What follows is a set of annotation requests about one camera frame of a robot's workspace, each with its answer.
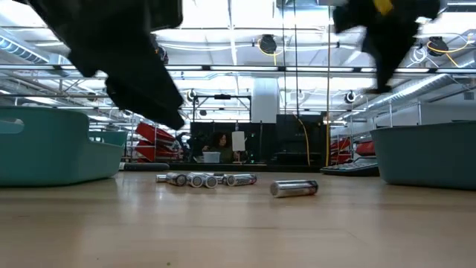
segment woman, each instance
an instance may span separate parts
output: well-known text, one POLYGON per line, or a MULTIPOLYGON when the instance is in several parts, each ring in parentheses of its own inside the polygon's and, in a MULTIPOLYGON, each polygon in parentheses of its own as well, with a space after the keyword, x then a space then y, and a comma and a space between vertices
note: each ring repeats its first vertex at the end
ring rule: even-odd
POLYGON ((211 146, 203 147, 204 152, 220 152, 220 163, 232 163, 237 159, 237 154, 233 152, 231 142, 228 142, 226 134, 214 133, 211 146))

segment plastic tub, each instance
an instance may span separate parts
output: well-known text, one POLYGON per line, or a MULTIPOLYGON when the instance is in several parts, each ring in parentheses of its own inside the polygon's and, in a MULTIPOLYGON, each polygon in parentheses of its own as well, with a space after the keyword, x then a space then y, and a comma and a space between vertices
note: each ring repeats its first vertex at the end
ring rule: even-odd
POLYGON ((203 162, 216 164, 220 163, 220 152, 203 152, 203 162))
POLYGON ((119 170, 126 133, 104 137, 114 144, 90 141, 89 119, 81 112, 3 106, 0 121, 0 187, 70 185, 119 170))
POLYGON ((476 122, 370 132, 380 177, 393 185, 476 190, 476 122))

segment white pillar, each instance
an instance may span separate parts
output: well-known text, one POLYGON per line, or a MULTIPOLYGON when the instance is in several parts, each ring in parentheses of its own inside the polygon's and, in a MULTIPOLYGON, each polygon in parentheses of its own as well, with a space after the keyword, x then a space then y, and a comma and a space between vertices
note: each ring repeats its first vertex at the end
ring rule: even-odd
POLYGON ((251 96, 251 123, 276 123, 280 91, 275 78, 256 78, 251 96))

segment silver battery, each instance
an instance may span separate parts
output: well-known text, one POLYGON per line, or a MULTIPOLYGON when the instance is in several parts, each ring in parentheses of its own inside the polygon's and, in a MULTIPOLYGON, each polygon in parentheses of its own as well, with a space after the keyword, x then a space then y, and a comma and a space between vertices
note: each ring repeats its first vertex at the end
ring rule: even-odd
POLYGON ((206 173, 208 176, 214 176, 218 184, 223 184, 225 179, 225 174, 223 173, 206 173))
POLYGON ((315 180, 289 180, 275 181, 269 187, 273 197, 300 197, 314 195, 318 192, 319 185, 315 180))
POLYGON ((187 176, 179 173, 167 173, 166 180, 169 184, 175 186, 184 186, 187 184, 187 176))
POLYGON ((207 176, 207 178, 205 179, 203 185, 204 185, 206 188, 213 189, 213 188, 215 188, 215 187, 218 185, 218 179, 216 178, 216 176, 207 176))
POLYGON ((187 175, 188 185, 198 188, 205 186, 206 188, 215 188, 218 185, 218 179, 214 175, 207 173, 189 173, 187 175))
POLYGON ((155 182, 167 182, 167 175, 155 175, 155 182))
POLYGON ((202 187, 207 176, 208 176, 207 174, 203 174, 203 173, 189 173, 187 175, 188 185, 194 188, 202 187))
POLYGON ((252 185, 257 181, 254 174, 233 174, 226 176, 226 185, 228 186, 242 186, 252 185))

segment wooden floor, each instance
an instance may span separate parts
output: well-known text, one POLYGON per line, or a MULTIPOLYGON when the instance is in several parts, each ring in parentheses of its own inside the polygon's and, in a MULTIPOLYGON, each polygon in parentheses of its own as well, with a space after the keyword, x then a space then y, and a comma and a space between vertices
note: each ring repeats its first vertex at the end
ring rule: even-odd
POLYGON ((476 264, 476 193, 378 178, 261 173, 256 185, 178 188, 119 173, 0 189, 0 267, 430 267, 476 264), (273 199, 273 179, 317 179, 273 199))

